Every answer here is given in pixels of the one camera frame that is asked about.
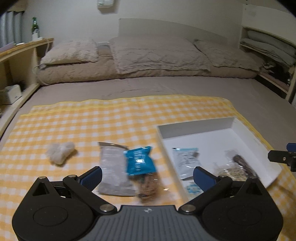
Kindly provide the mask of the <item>white cloth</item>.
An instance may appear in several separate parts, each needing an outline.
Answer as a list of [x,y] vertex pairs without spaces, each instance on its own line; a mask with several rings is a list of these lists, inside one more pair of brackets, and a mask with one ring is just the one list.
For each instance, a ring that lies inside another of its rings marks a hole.
[[74,152],[75,145],[73,142],[53,143],[50,144],[46,151],[49,161],[55,165],[63,165],[66,159]]

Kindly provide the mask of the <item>middle beige quilted pillow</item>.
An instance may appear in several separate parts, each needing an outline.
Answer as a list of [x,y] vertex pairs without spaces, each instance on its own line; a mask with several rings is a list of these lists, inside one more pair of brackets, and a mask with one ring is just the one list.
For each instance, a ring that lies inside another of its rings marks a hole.
[[210,71],[211,63],[191,42],[170,36],[120,36],[109,40],[120,74],[144,70]]

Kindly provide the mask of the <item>floral patterned pouch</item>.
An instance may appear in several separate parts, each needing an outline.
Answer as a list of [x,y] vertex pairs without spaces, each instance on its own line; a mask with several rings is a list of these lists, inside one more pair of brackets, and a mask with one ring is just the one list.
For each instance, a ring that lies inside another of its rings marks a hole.
[[185,190],[187,195],[192,198],[203,193],[203,190],[195,182],[188,182],[185,186]]

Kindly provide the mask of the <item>white tissue box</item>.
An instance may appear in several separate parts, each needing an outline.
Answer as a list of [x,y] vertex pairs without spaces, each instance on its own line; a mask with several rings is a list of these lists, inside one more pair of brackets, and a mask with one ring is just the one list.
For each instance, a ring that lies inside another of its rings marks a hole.
[[18,84],[7,86],[1,90],[1,104],[13,104],[21,97],[22,92]]

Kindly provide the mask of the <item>beige cord necklace bag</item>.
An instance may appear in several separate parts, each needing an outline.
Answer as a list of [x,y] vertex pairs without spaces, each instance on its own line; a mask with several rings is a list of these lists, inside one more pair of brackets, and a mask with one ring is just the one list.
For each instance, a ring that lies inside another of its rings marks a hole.
[[233,181],[246,181],[247,175],[243,168],[241,168],[238,164],[234,162],[229,162],[224,165],[214,166],[214,174],[216,176],[228,176]]

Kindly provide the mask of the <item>folded grey bedding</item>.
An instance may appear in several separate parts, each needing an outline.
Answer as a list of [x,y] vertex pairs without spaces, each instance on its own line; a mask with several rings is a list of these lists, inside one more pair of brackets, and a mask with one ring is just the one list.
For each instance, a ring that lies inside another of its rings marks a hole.
[[260,32],[248,30],[247,35],[247,38],[241,39],[241,44],[259,50],[289,67],[295,64],[295,47]]

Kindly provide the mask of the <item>grey curtain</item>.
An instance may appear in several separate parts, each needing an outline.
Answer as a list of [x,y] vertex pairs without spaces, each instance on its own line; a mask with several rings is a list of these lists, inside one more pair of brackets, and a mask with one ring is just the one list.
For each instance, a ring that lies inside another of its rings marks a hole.
[[22,20],[22,11],[7,11],[1,15],[1,47],[22,42]]

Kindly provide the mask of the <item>light blue white packet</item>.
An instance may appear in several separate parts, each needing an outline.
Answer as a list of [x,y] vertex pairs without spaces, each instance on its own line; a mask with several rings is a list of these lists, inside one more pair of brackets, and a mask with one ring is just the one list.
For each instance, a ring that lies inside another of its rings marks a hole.
[[201,165],[198,160],[198,150],[198,148],[173,148],[173,163],[182,180],[191,178],[194,169]]

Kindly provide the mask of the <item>blue foil packet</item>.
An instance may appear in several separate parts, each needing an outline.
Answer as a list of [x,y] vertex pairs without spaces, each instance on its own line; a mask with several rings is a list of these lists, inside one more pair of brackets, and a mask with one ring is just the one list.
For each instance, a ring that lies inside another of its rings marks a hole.
[[152,158],[149,156],[151,150],[151,146],[146,146],[123,152],[126,158],[126,172],[129,176],[144,175],[157,171]]

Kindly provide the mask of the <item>white shallow cardboard box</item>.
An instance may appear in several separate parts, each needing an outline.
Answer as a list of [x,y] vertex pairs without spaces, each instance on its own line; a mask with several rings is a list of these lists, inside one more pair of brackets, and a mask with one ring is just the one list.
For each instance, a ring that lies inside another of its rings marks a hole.
[[240,155],[254,169],[265,187],[270,186],[281,173],[277,163],[267,158],[269,148],[237,118],[215,118],[157,126],[158,144],[177,186],[181,200],[192,197],[186,190],[193,178],[182,180],[174,161],[174,148],[196,148],[201,166],[214,174],[227,165],[232,157]]

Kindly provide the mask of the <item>grey packet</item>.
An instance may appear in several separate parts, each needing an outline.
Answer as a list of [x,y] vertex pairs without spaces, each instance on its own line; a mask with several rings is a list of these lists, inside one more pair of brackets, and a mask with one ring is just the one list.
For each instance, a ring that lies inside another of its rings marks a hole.
[[126,173],[124,151],[127,151],[128,147],[106,142],[99,142],[98,145],[102,169],[102,181],[98,185],[98,192],[112,196],[136,196],[135,186]]

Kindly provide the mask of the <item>wooden bedside shelf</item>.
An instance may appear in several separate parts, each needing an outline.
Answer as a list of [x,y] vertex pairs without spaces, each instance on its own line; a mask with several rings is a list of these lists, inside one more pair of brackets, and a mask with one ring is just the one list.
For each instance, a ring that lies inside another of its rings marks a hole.
[[19,44],[1,52],[1,89],[18,84],[22,97],[13,104],[1,104],[1,135],[28,98],[39,88],[36,67],[54,42],[54,38]]

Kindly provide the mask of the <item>right beige pillow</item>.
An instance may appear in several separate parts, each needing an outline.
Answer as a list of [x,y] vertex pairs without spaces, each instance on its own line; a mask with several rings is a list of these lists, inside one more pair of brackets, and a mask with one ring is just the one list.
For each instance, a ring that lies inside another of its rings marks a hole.
[[259,71],[259,65],[246,52],[214,42],[195,40],[195,47],[210,60],[215,67],[242,68]]

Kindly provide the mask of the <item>brown snack clear bag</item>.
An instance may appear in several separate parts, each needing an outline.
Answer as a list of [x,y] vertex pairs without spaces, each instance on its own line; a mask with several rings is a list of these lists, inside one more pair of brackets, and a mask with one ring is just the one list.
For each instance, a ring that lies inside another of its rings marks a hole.
[[159,194],[160,180],[157,172],[143,174],[139,180],[138,198],[143,201],[151,201]]

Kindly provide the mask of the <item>yellow checkered blanket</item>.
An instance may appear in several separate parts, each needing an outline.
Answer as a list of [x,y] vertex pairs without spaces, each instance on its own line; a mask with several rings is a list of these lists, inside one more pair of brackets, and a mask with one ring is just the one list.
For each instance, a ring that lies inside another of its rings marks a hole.
[[[235,117],[269,149],[273,147],[230,101],[190,95],[144,96],[114,100],[66,101],[34,106],[18,122],[1,150],[1,240],[16,240],[11,220],[38,176],[61,180],[81,174],[99,163],[98,142],[130,148],[152,146],[163,187],[160,204],[182,204],[172,175],[157,143],[156,127],[170,123]],[[50,144],[73,142],[74,152],[63,165],[49,161]]]

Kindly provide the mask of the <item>left beige pillow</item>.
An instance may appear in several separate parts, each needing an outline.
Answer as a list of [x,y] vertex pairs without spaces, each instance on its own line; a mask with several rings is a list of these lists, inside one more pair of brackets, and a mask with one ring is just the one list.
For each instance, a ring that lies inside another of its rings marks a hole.
[[93,40],[72,40],[61,42],[48,51],[40,64],[62,65],[96,62],[99,58],[97,45]]

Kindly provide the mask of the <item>green glass bottle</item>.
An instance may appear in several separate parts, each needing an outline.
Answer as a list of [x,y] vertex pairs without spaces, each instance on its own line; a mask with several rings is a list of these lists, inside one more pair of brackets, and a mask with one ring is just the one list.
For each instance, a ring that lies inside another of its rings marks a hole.
[[32,34],[37,34],[39,36],[39,26],[37,24],[37,18],[34,16],[32,17]]

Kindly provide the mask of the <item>long beige bolster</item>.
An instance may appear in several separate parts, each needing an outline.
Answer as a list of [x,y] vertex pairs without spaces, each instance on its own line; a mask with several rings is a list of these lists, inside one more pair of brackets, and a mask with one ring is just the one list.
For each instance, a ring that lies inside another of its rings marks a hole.
[[140,70],[127,74],[116,71],[111,56],[103,56],[97,62],[79,64],[49,65],[37,71],[37,80],[41,85],[68,82],[88,82],[112,79],[163,77],[163,76],[210,76],[224,78],[254,78],[257,73],[242,68],[214,67],[211,71],[204,70]]

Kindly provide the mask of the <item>white right shelf unit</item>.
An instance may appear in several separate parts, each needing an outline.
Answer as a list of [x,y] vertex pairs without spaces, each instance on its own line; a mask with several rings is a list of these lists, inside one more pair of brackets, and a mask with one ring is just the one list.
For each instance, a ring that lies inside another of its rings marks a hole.
[[295,105],[295,16],[276,1],[244,1],[239,44],[261,61],[256,80]]

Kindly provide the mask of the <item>white hanging tote bag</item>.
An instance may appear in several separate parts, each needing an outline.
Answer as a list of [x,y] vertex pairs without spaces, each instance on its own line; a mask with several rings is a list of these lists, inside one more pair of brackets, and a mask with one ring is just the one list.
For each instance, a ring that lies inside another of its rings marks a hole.
[[115,0],[98,0],[97,7],[99,9],[111,8],[114,5]]

